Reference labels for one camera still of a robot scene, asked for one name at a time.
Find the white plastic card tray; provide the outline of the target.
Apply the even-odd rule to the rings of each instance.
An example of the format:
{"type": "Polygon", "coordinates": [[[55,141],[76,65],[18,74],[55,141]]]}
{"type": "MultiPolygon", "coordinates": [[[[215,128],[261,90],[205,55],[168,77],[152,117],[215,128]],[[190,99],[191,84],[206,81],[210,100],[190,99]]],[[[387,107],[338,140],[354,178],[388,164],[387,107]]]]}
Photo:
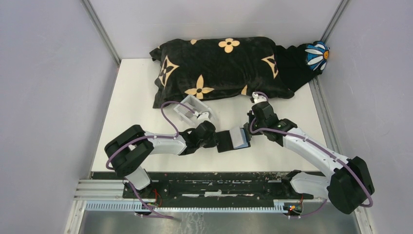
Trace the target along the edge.
{"type": "Polygon", "coordinates": [[[196,98],[193,95],[188,95],[181,102],[177,104],[173,109],[178,114],[179,119],[191,127],[197,127],[197,116],[202,112],[210,112],[212,114],[212,123],[217,126],[218,118],[213,110],[196,98]]]}

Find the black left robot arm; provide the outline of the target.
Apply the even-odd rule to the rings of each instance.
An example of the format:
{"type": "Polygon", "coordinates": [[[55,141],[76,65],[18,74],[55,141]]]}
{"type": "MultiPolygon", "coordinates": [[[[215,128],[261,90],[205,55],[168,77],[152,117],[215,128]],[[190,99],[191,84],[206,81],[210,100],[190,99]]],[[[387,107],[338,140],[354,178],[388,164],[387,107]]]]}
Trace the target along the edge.
{"type": "Polygon", "coordinates": [[[104,151],[108,157],[106,168],[130,182],[141,198],[148,198],[152,195],[153,185],[150,176],[141,166],[144,160],[150,155],[185,156],[200,148],[215,147],[215,130],[215,126],[209,121],[176,135],[154,134],[144,131],[140,125],[133,125],[105,146],[104,151]]]}

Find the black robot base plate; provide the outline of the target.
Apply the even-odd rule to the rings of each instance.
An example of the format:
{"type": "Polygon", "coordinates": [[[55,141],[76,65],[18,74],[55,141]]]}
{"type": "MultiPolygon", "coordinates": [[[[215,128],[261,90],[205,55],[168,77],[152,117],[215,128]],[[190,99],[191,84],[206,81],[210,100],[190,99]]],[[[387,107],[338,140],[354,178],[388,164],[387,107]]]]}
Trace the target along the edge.
{"type": "Polygon", "coordinates": [[[284,181],[286,172],[150,172],[139,191],[162,208],[271,207],[274,200],[313,199],[284,181]]]}

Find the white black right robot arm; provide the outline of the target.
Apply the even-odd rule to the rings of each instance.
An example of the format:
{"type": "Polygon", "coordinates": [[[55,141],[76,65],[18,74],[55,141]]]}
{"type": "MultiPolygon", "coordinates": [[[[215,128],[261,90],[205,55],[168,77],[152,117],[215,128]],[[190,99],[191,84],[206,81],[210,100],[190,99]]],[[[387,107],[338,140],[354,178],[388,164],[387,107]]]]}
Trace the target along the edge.
{"type": "Polygon", "coordinates": [[[249,132],[298,154],[322,173],[312,175],[291,171],[281,186],[282,195],[294,199],[309,194],[329,200],[336,209],[351,214],[358,207],[370,208],[375,192],[367,163],[360,157],[349,158],[320,145],[294,122],[279,119],[268,101],[260,101],[249,112],[249,132]]]}

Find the black leather card holder wallet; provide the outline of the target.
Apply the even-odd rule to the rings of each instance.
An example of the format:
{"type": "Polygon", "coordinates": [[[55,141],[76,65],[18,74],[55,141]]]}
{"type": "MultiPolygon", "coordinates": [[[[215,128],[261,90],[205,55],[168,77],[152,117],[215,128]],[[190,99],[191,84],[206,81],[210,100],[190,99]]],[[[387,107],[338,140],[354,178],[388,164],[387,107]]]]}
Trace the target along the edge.
{"type": "Polygon", "coordinates": [[[217,151],[219,153],[251,147],[251,136],[246,128],[234,127],[216,133],[217,151]]]}

